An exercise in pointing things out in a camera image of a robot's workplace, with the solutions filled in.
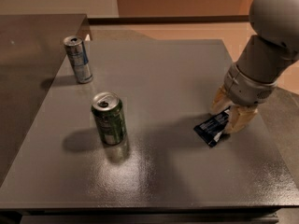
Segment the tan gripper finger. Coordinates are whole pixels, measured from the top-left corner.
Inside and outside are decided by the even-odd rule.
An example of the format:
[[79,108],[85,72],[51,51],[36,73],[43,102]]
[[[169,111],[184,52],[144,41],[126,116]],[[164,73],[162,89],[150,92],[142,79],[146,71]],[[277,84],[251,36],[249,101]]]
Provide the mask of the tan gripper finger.
[[216,95],[213,99],[211,108],[210,108],[210,113],[212,115],[219,114],[223,110],[231,107],[233,105],[233,101],[230,99],[228,96],[227,90],[225,89],[224,86],[221,86],[218,88]]
[[237,133],[244,129],[257,115],[258,108],[253,106],[233,105],[230,108],[228,122],[224,128],[226,134]]

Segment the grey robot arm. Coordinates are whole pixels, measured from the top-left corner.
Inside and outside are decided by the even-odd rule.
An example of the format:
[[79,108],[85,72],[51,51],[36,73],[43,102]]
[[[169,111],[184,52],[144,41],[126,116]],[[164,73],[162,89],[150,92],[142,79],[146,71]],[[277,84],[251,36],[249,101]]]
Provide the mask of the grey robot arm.
[[253,0],[252,35],[228,69],[211,113],[229,110],[225,134],[244,129],[278,85],[278,78],[299,56],[299,0]]

